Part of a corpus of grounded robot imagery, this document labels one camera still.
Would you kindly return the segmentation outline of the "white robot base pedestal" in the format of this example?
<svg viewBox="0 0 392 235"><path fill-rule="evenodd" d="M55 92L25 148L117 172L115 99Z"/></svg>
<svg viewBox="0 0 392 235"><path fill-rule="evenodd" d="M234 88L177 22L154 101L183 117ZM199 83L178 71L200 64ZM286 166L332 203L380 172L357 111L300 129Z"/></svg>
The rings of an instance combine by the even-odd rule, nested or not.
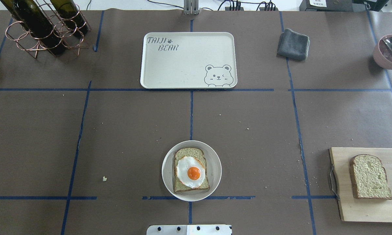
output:
<svg viewBox="0 0 392 235"><path fill-rule="evenodd" d="M153 225L149 226L147 235L232 235L231 225Z"/></svg>

